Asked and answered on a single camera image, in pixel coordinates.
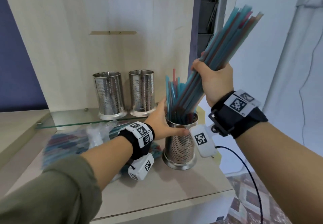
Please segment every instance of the olive green sleeve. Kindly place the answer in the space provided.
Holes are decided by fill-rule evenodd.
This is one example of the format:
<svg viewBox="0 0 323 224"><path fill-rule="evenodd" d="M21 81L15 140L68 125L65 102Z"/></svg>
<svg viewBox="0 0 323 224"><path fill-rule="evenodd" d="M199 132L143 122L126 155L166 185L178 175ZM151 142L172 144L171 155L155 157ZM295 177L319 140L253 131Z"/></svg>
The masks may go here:
<svg viewBox="0 0 323 224"><path fill-rule="evenodd" d="M93 170L69 156L0 200L0 223L83 224L99 211L102 196Z"/></svg>

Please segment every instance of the bundle of straws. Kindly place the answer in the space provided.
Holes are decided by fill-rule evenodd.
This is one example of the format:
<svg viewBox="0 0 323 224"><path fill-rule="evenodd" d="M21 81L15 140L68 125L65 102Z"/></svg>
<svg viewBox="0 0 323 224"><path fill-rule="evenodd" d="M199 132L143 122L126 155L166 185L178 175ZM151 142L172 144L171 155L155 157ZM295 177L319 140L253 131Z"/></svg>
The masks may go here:
<svg viewBox="0 0 323 224"><path fill-rule="evenodd" d="M262 13L251 16L251 10L247 5L234 8L224 28L210 40L200 61L213 71L224 67L263 16ZM167 119L176 124L193 123L193 113L203 95L202 79L196 71L192 71L184 84L179 77L175 78L174 69L172 81L166 76Z"/></svg>

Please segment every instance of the person's right arm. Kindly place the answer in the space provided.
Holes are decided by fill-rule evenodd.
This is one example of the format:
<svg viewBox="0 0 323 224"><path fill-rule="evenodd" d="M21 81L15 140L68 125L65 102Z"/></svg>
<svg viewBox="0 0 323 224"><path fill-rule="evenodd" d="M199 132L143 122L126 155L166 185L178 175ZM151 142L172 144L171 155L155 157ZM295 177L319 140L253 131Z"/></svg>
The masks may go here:
<svg viewBox="0 0 323 224"><path fill-rule="evenodd" d="M232 67L210 70L195 60L210 107L233 90ZM236 139L255 172L292 221L323 223L323 158L269 122L256 124Z"/></svg>

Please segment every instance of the metal container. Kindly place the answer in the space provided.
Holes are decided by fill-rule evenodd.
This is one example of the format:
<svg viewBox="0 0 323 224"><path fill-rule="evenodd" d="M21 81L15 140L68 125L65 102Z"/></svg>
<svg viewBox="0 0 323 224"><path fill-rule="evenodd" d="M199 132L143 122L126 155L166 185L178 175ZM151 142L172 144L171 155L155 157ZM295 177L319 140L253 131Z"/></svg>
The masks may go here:
<svg viewBox="0 0 323 224"><path fill-rule="evenodd" d="M156 109L154 72L135 70L129 72L131 112L136 117L147 117Z"/></svg>
<svg viewBox="0 0 323 224"><path fill-rule="evenodd" d="M189 129L197 125L198 116L195 113L193 123L188 125L175 124L166 120L170 127ZM187 170L192 168L196 164L196 157L191 135L166 137L162 158L164 163L172 169Z"/></svg>
<svg viewBox="0 0 323 224"><path fill-rule="evenodd" d="M124 106L121 74L101 72L93 75L99 102L99 117L115 120L127 114Z"/></svg>

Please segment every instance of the container base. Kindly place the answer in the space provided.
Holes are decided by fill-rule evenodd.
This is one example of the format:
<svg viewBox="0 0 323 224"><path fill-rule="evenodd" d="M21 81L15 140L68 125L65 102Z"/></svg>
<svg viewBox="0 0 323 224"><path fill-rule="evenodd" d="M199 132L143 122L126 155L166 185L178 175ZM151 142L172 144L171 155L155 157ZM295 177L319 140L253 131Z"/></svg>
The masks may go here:
<svg viewBox="0 0 323 224"><path fill-rule="evenodd" d="M188 170L188 169L191 169L191 168L193 168L193 166L197 162L197 158L195 157L195 154L193 154L193 158L189 162L187 162L187 163L184 163L184 164L174 163L173 161L171 161L171 160L169 160L167 158L166 153L165 153L165 149L163 150L162 159L163 159L164 163L168 167L170 167L172 169L175 169L175 170Z"/></svg>
<svg viewBox="0 0 323 224"><path fill-rule="evenodd" d="M105 114L101 114L99 112L99 118L102 120L107 120L107 121L121 119L122 117L124 117L126 115L127 115L127 111L122 111L118 114L113 114L113 115L105 115Z"/></svg>
<svg viewBox="0 0 323 224"><path fill-rule="evenodd" d="M135 117L148 117L153 111L156 110L156 108L157 108L157 105L155 105L155 107L153 109L151 109L150 111L147 111L147 112L138 112L135 110L131 110L130 114Z"/></svg>

